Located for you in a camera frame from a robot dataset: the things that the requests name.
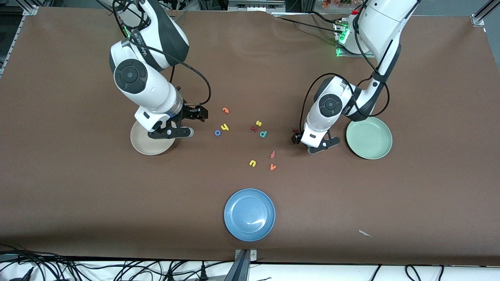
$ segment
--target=gray floor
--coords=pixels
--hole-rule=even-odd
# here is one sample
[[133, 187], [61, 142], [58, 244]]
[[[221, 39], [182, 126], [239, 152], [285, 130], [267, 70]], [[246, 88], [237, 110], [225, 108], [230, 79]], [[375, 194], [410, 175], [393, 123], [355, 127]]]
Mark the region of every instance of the gray floor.
[[[470, 16], [478, 11], [487, 1], [488, 0], [423, 0], [415, 11], [415, 15]], [[95, 1], [63, 0], [63, 2], [66, 7], [101, 8]], [[500, 7], [493, 11], [484, 23], [489, 44], [495, 57], [496, 65], [500, 71]]]

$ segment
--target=plate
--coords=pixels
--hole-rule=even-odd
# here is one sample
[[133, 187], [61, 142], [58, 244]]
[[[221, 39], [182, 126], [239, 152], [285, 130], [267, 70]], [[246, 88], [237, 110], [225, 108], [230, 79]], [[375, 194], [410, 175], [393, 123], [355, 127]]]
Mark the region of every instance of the plate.
[[148, 136], [148, 131], [138, 122], [130, 130], [130, 142], [133, 148], [144, 155], [158, 155], [169, 149], [175, 139], [153, 139]]
[[393, 146], [393, 135], [389, 127], [375, 117], [351, 122], [347, 126], [345, 137], [354, 153], [369, 160], [386, 156]]
[[227, 230], [239, 240], [254, 242], [264, 238], [275, 224], [275, 206], [264, 192], [247, 188], [229, 198], [224, 209]]

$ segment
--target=robotic arm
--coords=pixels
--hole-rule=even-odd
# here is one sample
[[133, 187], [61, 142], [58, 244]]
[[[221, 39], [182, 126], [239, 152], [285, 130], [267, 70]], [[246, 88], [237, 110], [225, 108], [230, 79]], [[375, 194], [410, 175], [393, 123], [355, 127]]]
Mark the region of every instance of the robotic arm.
[[175, 88], [160, 74], [186, 59], [188, 39], [157, 0], [135, 0], [134, 3], [148, 15], [150, 24], [142, 30], [132, 30], [131, 38], [125, 38], [111, 47], [109, 67], [114, 82], [127, 98], [139, 106], [135, 119], [149, 132], [150, 138], [192, 137], [193, 129], [181, 127], [182, 119], [204, 122], [208, 111], [201, 105], [187, 105], [179, 92], [180, 87]]
[[348, 29], [339, 35], [338, 44], [354, 54], [371, 51], [378, 63], [377, 70], [372, 73], [368, 88], [363, 90], [343, 77], [325, 79], [314, 96], [303, 132], [292, 138], [294, 143], [302, 142], [310, 146], [309, 153], [318, 153], [340, 142], [338, 137], [331, 138], [329, 132], [340, 115], [357, 122], [372, 114], [399, 58], [401, 31], [420, 1], [368, 0], [358, 15], [352, 14], [339, 22], [339, 26]]

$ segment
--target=table surface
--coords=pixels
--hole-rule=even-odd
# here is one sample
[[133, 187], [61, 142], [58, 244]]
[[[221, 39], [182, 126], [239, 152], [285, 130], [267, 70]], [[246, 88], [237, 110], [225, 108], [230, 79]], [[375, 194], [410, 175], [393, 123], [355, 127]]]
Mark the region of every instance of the table surface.
[[[212, 86], [209, 119], [186, 121], [193, 138], [144, 156], [130, 143], [137, 107], [108, 65], [121, 39], [114, 18], [41, 7], [26, 19], [0, 79], [0, 240], [76, 256], [229, 260], [256, 248], [270, 262], [499, 264], [500, 76], [482, 28], [411, 18], [380, 116], [392, 150], [364, 160], [346, 144], [345, 117], [328, 151], [290, 141], [317, 76], [371, 73], [363, 59], [336, 57], [331, 33], [263, 12], [187, 12], [179, 24], [186, 62]], [[181, 66], [173, 84], [188, 102], [206, 97]], [[257, 120], [265, 138], [250, 130]], [[224, 123], [230, 131], [214, 136]], [[223, 221], [244, 188], [276, 208], [272, 231], [252, 243]]]

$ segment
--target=white plate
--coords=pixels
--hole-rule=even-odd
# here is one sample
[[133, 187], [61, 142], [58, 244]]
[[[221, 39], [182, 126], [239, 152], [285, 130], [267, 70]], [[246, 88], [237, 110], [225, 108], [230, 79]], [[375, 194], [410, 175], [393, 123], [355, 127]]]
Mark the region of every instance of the white plate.
[[144, 155], [158, 155], [169, 149], [175, 139], [153, 139], [148, 136], [148, 131], [138, 121], [130, 130], [130, 142], [133, 148]]

